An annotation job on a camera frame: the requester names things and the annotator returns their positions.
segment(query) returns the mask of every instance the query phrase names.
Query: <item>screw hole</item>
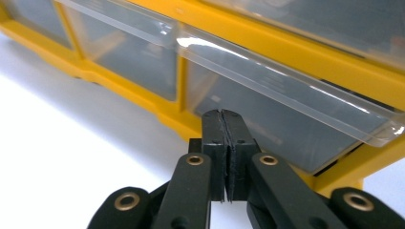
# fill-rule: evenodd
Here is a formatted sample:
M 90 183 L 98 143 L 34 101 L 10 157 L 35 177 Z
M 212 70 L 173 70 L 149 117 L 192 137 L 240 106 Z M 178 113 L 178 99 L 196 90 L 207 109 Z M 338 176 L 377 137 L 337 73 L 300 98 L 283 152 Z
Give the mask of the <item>screw hole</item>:
M 275 165 L 278 163 L 278 160 L 274 156 L 262 156 L 260 157 L 260 161 L 265 165 Z
M 203 158 L 200 156 L 190 156 L 187 159 L 187 163 L 189 163 L 190 165 L 201 165 L 203 164 Z
M 172 229 L 186 229 L 188 225 L 188 219 L 185 217 L 177 217 L 172 220 Z
M 309 218 L 309 225 L 314 229 L 328 229 L 328 224 L 320 218 L 311 217 Z
M 136 193 L 123 193 L 118 198 L 116 198 L 114 206 L 119 211 L 128 211 L 135 208 L 139 204 L 139 201 L 140 197 Z
M 343 195 L 343 199 L 350 207 L 363 212 L 370 212 L 374 209 L 371 201 L 357 193 L 347 193 Z

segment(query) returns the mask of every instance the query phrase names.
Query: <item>white surface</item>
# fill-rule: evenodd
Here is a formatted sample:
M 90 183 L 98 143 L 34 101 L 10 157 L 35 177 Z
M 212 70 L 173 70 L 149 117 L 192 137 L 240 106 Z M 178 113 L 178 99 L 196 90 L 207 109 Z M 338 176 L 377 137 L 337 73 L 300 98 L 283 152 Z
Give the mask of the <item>white surface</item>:
M 115 190 L 152 191 L 187 143 L 140 107 L 74 79 L 0 33 L 0 228 L 86 228 Z M 402 216 L 405 161 L 366 179 Z M 250 228 L 214 203 L 211 228 Z

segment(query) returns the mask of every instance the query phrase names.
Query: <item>yellow plastic frame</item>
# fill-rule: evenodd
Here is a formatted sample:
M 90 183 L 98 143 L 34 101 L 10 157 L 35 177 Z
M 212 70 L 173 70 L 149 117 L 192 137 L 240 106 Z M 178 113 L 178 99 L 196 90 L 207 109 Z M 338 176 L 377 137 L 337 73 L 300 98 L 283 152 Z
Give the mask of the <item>yellow plastic frame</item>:
M 222 10 L 196 0 L 130 0 L 316 78 L 326 79 L 405 111 L 405 72 L 319 44 L 292 32 Z M 0 30 L 33 50 L 63 72 L 96 82 L 154 113 L 184 139 L 201 136 L 201 121 L 185 110 L 187 60 L 178 57 L 178 91 L 167 101 L 116 73 L 86 59 L 63 5 L 54 2 L 73 46 L 69 50 L 12 20 L 0 3 Z M 341 186 L 361 186 L 361 180 L 405 156 L 405 135 L 383 148 L 362 145 L 319 177 L 296 170 L 313 190 L 328 196 Z

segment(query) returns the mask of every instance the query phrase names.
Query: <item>transparent drawer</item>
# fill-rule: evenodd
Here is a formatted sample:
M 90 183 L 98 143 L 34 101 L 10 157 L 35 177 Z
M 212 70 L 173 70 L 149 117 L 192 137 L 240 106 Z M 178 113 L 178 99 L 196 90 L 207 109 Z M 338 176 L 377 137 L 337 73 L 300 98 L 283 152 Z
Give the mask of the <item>transparent drawer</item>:
M 176 99 L 175 21 L 125 1 L 58 1 L 66 6 L 86 58 Z
M 404 113 L 337 89 L 217 37 L 187 28 L 178 52 L 190 60 L 187 109 L 240 113 L 259 145 L 316 173 L 361 142 L 383 146 Z
M 69 39 L 62 27 L 52 0 L 0 0 L 12 18 L 19 23 L 50 37 L 70 48 Z
M 405 70 L 405 1 L 205 0 Z

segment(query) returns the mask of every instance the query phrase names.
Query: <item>plastic drawer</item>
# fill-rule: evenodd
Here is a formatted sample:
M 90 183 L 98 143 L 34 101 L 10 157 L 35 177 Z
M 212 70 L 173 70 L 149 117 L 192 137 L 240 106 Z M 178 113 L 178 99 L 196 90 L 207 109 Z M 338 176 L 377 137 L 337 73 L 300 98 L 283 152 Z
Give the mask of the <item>plastic drawer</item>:
M 402 134 L 393 112 L 202 31 L 186 28 L 187 109 L 240 113 L 265 151 L 316 173 L 361 142 L 383 146 Z
M 402 0 L 206 2 L 405 70 L 405 2 Z
M 59 0 L 86 58 L 176 99 L 176 22 L 125 1 Z
M 53 7 L 52 0 L 0 0 L 19 23 L 71 48 L 69 39 Z

